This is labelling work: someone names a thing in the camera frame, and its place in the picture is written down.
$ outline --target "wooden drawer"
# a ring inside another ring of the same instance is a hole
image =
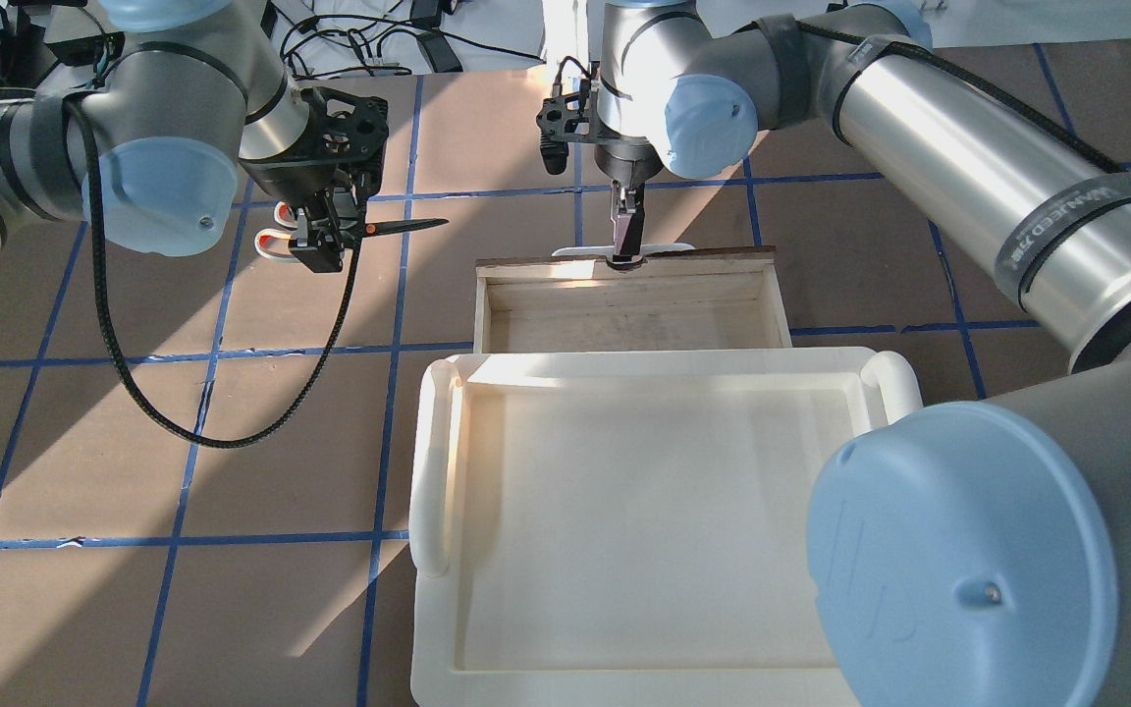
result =
[[[477,354],[791,347],[774,248],[477,265]]]

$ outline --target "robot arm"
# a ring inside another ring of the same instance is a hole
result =
[[[931,34],[903,0],[716,40],[694,1],[610,0],[596,80],[549,100],[539,127],[597,144],[624,265],[640,253],[644,182],[664,165],[708,178],[759,130],[818,115],[1048,327],[1073,370],[1112,361],[1131,342],[1131,174],[930,63],[920,43]]]
[[[818,115],[1068,346],[1077,376],[848,442],[808,502],[808,567],[863,704],[1131,704],[1131,174],[904,44],[921,33],[891,0],[718,40],[694,3],[608,0],[599,70],[539,128],[596,144],[623,268],[645,180]]]
[[[301,90],[254,1],[103,5],[129,36],[106,88],[0,93],[10,97],[0,101],[0,249],[28,224],[89,215],[85,147],[63,105],[80,100],[110,241],[165,256],[207,250],[223,233],[240,161],[296,215],[292,253],[317,271],[342,269],[364,200],[381,189],[386,102]]]

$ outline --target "brown floor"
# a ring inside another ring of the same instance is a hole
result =
[[[1131,41],[946,54],[1131,162]],[[474,260],[604,242],[605,181],[592,165],[544,174],[532,121],[544,86],[524,72],[343,84],[391,103],[374,218],[452,223],[365,247],[346,348],[269,442],[197,451],[140,415],[103,361],[76,227],[18,234],[0,258],[3,706],[413,704],[418,380],[468,348]],[[753,180],[740,167],[731,183],[659,179],[651,236],[778,247],[797,345],[898,351],[929,404],[1059,376],[1060,346],[955,245],[942,261],[924,216],[871,173],[820,126],[770,135]],[[277,415],[342,291],[340,277],[256,259],[269,206],[248,197],[206,255],[112,253],[138,380],[208,434]]]

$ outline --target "tray handle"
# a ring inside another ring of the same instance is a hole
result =
[[[920,380],[910,363],[901,354],[881,351],[862,367],[862,382],[880,389],[884,416],[893,424],[908,415],[923,411]]]
[[[448,572],[450,532],[448,515],[454,397],[458,394],[457,367],[451,361],[431,363],[421,385],[417,442],[413,448],[413,492],[408,501],[408,549],[413,564],[425,577]]]

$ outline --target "blue joint cap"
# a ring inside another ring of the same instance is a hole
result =
[[[103,0],[103,10],[121,32],[140,34],[188,26],[226,5],[230,0]]]
[[[107,240],[139,253],[180,257],[216,245],[238,190],[234,163],[188,138],[140,138],[100,156]],[[89,175],[81,181],[86,219]]]
[[[933,49],[933,28],[929,26],[924,14],[914,3],[910,3],[910,0],[857,0],[849,6],[856,8],[858,5],[874,5],[877,8],[889,10],[895,18],[901,19],[903,26],[906,27],[906,35],[915,40],[923,49],[927,49],[929,52]]]
[[[681,178],[722,173],[744,158],[758,138],[758,107],[731,79],[681,76],[640,101],[663,107],[645,118],[648,143],[666,169]]]
[[[1027,417],[948,403],[852,440],[805,529],[822,632],[862,704],[1094,702],[1120,612],[1112,538]]]

